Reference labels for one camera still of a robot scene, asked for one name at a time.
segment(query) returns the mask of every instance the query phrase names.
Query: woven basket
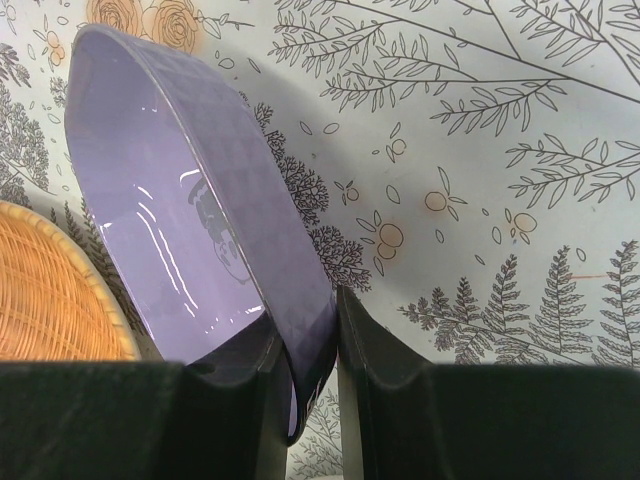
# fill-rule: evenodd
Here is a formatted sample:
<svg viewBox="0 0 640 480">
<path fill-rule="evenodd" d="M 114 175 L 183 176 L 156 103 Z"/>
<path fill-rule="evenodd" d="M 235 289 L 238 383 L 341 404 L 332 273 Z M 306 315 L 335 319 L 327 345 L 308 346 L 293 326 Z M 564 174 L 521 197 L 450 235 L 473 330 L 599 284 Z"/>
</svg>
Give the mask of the woven basket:
<svg viewBox="0 0 640 480">
<path fill-rule="evenodd" d="M 0 361 L 138 358 L 84 252 L 45 218 L 0 201 Z"/>
</svg>

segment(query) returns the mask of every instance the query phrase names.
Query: orange rose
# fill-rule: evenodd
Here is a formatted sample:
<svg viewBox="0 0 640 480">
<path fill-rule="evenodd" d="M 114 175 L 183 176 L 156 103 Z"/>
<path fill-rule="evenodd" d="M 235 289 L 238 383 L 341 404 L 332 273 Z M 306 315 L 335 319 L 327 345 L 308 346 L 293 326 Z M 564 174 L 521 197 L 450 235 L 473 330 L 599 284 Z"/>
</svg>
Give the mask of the orange rose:
<svg viewBox="0 0 640 480">
<path fill-rule="evenodd" d="M 103 23 L 139 37 L 142 35 L 142 6 L 140 0 L 89 0 L 87 21 Z"/>
<path fill-rule="evenodd" d="M 144 11 L 143 23 L 155 43 L 187 53 L 193 51 L 198 24 L 191 0 L 154 0 Z"/>
</svg>

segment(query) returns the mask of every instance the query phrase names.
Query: floral tablecloth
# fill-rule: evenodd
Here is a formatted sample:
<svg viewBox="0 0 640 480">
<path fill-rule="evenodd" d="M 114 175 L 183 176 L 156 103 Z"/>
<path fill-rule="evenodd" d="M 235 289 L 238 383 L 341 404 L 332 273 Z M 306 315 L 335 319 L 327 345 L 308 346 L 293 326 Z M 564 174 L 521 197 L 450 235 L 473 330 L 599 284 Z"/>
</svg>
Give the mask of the floral tablecloth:
<svg viewBox="0 0 640 480">
<path fill-rule="evenodd" d="M 241 91 L 332 282 L 430 360 L 640 365 L 638 2 L 0 0 L 0 196 L 68 231 L 153 356 L 64 140 L 88 22 Z M 289 460 L 340 471 L 335 378 Z"/>
</svg>

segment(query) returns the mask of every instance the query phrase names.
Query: purple bowl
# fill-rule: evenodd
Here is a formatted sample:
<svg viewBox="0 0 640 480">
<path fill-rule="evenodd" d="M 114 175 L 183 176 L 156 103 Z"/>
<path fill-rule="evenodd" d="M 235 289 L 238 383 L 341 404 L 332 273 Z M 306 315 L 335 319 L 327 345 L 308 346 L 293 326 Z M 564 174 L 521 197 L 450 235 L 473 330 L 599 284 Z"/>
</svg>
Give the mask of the purple bowl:
<svg viewBox="0 0 640 480">
<path fill-rule="evenodd" d="M 266 310 L 290 361 L 296 438 L 335 359 L 336 309 L 250 109 L 198 59 L 89 25 L 75 39 L 65 128 L 160 353 L 191 363 Z"/>
</svg>

